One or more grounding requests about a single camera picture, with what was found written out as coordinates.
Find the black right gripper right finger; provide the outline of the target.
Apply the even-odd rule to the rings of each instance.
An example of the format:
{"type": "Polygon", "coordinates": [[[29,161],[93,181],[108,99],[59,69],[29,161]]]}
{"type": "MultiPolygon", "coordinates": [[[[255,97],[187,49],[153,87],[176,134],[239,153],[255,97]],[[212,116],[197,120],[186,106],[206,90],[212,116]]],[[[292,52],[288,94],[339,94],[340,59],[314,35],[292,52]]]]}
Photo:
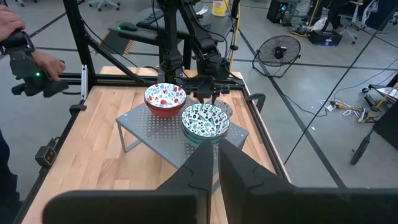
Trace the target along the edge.
{"type": "Polygon", "coordinates": [[[218,160],[229,223],[397,223],[396,189],[297,187],[227,140],[218,160]]]}

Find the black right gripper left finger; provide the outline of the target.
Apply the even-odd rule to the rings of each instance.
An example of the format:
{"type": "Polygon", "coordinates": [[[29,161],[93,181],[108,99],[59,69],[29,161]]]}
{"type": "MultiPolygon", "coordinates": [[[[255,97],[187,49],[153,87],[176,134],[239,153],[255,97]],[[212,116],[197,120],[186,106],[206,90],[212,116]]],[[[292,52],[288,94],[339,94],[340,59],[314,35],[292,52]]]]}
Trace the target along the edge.
{"type": "Polygon", "coordinates": [[[74,190],[52,198],[43,223],[209,223],[213,145],[202,142],[155,190],[74,190]]]}

